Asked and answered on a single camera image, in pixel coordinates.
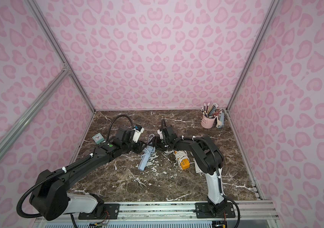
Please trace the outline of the light blue power strip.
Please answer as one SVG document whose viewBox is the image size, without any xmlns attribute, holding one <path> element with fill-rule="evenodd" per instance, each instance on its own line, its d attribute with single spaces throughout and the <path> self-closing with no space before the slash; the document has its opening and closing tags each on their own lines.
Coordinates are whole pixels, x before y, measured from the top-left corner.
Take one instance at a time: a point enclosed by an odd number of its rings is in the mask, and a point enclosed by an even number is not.
<svg viewBox="0 0 324 228">
<path fill-rule="evenodd" d="M 143 149 L 143 154 L 141 156 L 141 161 L 139 163 L 139 166 L 138 166 L 138 170 L 139 171 L 144 171 L 145 170 L 145 167 L 150 159 L 150 157 L 154 154 L 155 152 L 155 147 L 152 147 L 152 146 L 146 146 L 144 149 Z"/>
</svg>

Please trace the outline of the orange power strip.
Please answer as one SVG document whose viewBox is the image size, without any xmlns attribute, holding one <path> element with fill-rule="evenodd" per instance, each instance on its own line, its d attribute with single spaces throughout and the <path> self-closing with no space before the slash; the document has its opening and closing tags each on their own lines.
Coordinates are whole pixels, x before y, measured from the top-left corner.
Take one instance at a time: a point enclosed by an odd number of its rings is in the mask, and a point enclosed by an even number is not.
<svg viewBox="0 0 324 228">
<path fill-rule="evenodd" d="M 190 159 L 186 151 L 174 151 L 175 160 L 182 170 L 190 167 Z"/>
</svg>

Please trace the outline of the white power strip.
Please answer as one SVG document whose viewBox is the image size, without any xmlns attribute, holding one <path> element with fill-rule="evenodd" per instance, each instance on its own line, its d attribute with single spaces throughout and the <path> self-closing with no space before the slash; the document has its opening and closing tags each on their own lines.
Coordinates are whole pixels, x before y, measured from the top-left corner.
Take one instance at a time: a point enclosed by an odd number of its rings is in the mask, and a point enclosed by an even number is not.
<svg viewBox="0 0 324 228">
<path fill-rule="evenodd" d="M 195 167 L 195 172 L 197 174 L 203 173 L 202 170 L 200 169 L 200 167 L 198 166 L 197 162 L 194 162 L 194 167 Z"/>
</svg>

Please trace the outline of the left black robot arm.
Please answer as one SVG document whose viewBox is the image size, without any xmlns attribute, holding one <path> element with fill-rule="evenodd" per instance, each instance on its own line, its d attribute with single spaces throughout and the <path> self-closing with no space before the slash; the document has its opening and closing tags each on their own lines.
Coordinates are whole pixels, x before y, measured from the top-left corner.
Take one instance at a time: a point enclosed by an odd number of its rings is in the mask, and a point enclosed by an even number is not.
<svg viewBox="0 0 324 228">
<path fill-rule="evenodd" d="M 44 217 L 51 221 L 64 214 L 79 213 L 83 218 L 108 218 L 105 202 L 96 194 L 70 194 L 68 190 L 97 168 L 128 153 L 141 153 L 145 144 L 140 141 L 141 125 L 120 127 L 116 136 L 102 140 L 86 157 L 56 171 L 45 170 L 38 175 L 34 186 L 19 199 L 16 212 L 22 218 Z"/>
</svg>

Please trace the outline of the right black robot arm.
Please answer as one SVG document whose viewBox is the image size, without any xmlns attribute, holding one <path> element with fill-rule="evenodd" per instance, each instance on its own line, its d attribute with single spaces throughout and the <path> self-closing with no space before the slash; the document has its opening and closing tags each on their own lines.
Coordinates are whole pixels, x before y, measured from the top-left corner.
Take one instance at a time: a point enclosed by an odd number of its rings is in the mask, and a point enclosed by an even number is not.
<svg viewBox="0 0 324 228">
<path fill-rule="evenodd" d="M 157 147 L 167 154 L 192 153 L 195 164 L 205 174 L 208 187 L 207 202 L 195 203 L 196 217 L 220 218 L 223 220 L 219 225 L 221 228 L 227 227 L 227 218 L 236 218 L 234 227 L 237 228 L 241 219 L 240 209 L 238 204 L 224 193 L 221 180 L 224 156 L 212 139 L 207 135 L 178 136 L 173 127 L 166 124 L 165 119 L 161 120 L 161 127 L 157 133 Z"/>
</svg>

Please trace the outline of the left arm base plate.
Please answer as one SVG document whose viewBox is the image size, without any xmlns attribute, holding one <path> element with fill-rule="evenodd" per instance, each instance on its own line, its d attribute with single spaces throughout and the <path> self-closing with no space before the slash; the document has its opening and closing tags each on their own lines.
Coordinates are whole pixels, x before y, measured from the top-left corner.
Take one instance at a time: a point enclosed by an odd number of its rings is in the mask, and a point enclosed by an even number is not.
<svg viewBox="0 0 324 228">
<path fill-rule="evenodd" d="M 79 214 L 79 220 L 109 220 L 117 219 L 119 214 L 120 204 L 117 203 L 107 203 L 97 205 L 96 208 L 91 213 L 82 212 Z"/>
</svg>

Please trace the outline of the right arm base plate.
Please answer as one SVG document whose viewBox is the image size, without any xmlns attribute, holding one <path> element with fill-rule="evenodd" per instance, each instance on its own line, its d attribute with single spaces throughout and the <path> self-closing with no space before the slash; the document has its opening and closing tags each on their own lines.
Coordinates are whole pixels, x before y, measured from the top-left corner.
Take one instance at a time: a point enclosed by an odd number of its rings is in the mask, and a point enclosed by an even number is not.
<svg viewBox="0 0 324 228">
<path fill-rule="evenodd" d="M 223 201 L 220 204 L 213 204 L 211 202 L 197 202 L 195 203 L 196 217 L 201 218 L 220 218 L 220 219 L 228 219 L 235 218 L 236 214 L 234 211 L 234 206 L 231 202 Z"/>
</svg>

